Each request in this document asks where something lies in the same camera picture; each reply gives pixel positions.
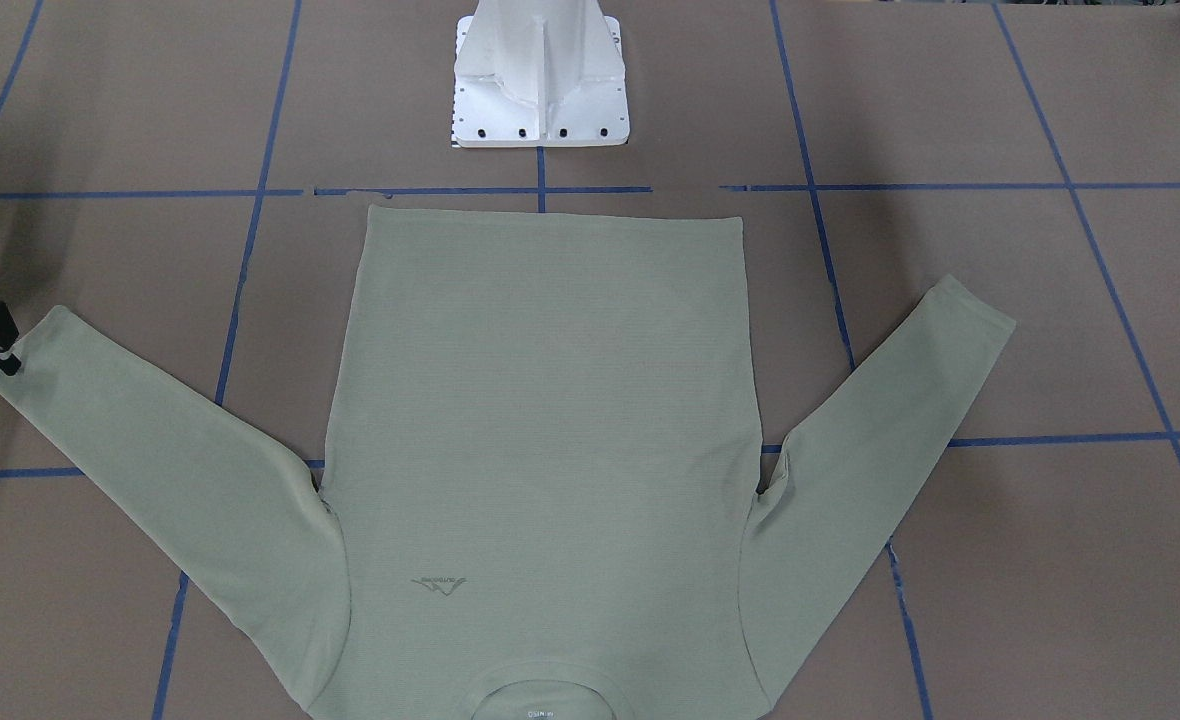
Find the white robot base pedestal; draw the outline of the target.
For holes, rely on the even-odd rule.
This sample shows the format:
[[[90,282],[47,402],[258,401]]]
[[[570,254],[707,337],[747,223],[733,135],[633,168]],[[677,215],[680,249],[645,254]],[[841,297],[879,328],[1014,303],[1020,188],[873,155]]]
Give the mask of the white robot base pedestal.
[[[457,20],[454,40],[453,146],[628,142],[621,24],[598,1],[480,1]]]

